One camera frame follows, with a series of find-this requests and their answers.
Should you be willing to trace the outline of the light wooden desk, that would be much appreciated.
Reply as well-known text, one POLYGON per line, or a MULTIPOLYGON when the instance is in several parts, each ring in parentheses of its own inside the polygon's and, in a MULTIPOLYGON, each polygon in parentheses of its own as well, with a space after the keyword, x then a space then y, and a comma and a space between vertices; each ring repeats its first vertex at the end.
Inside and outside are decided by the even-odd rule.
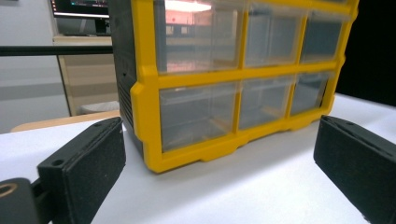
POLYGON ((57 56, 71 116, 118 108, 113 54, 98 50, 111 49, 110 36, 56 35, 53 46, 73 50, 57 56))

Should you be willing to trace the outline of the light wooden board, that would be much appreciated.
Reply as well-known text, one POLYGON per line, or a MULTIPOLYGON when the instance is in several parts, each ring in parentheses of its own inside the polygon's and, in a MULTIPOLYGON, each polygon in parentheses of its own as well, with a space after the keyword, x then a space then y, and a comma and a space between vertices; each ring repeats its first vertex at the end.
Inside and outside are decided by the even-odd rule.
POLYGON ((109 119, 113 117, 118 117, 119 115, 120 115, 119 110, 112 110, 107 112, 79 115, 74 117, 35 121, 35 122, 29 122, 18 125, 12 128, 11 132, 16 133, 16 132, 30 131, 30 130, 42 129, 42 128, 48 128, 54 126, 62 126, 62 125, 68 125, 68 124, 80 123, 80 122, 86 122, 92 120, 109 119))

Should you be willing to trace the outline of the grid of clear drawers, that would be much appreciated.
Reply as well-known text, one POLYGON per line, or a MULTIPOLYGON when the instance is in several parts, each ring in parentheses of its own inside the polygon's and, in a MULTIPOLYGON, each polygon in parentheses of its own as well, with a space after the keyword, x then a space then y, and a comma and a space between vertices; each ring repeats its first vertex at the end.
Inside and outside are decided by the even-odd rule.
POLYGON ((322 107, 350 15, 347 0, 155 0, 160 76, 240 78, 159 92, 170 151, 322 107))

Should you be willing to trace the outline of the black metal frame bar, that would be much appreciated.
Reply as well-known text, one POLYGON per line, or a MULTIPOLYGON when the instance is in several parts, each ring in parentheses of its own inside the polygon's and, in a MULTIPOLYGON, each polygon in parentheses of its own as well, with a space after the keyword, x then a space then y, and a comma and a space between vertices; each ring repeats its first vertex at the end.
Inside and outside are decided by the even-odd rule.
POLYGON ((111 54, 111 46, 0 46, 0 57, 111 54))

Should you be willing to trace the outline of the computer monitor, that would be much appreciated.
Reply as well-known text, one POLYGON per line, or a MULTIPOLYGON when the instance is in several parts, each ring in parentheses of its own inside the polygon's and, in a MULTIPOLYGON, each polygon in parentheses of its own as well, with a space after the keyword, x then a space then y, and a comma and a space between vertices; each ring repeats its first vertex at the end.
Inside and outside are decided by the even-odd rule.
POLYGON ((61 25, 60 33, 76 36, 109 36, 107 0, 49 0, 52 15, 60 20, 75 20, 61 25))

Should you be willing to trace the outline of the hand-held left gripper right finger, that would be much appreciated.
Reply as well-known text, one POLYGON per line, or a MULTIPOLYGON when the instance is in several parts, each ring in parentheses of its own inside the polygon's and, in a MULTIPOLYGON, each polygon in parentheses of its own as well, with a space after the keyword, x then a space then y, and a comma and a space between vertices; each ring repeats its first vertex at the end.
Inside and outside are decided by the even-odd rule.
POLYGON ((396 224, 396 145, 344 119, 323 116, 317 166, 371 224, 396 224))

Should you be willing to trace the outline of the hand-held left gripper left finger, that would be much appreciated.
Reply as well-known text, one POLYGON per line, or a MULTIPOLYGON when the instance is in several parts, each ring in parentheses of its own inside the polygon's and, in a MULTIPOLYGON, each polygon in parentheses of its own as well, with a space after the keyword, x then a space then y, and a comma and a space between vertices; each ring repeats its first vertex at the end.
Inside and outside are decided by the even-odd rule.
POLYGON ((41 186, 55 206, 53 224, 91 224, 125 163, 119 117, 94 123, 39 163, 41 186))

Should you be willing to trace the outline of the yellow and black drawer organizer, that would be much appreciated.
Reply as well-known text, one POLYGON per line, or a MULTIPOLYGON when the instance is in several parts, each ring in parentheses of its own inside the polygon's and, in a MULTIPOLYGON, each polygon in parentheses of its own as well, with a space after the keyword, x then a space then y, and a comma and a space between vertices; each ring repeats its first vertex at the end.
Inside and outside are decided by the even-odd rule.
POLYGON ((326 88, 321 108, 281 120, 273 124, 235 131, 219 139, 204 141, 180 149, 163 151, 160 118, 161 90, 199 82, 212 84, 240 78, 240 71, 204 75, 165 76, 158 73, 156 63, 155 0, 109 0, 108 13, 113 55, 118 84, 120 114, 139 150, 144 163, 156 173, 162 173, 197 161, 211 161, 231 154, 248 142, 265 135, 297 130, 328 114, 332 109, 340 70, 345 62, 345 50, 352 23, 358 15, 360 0, 346 0, 337 11, 350 15, 351 21, 342 33, 340 51, 334 63, 334 78, 326 88))

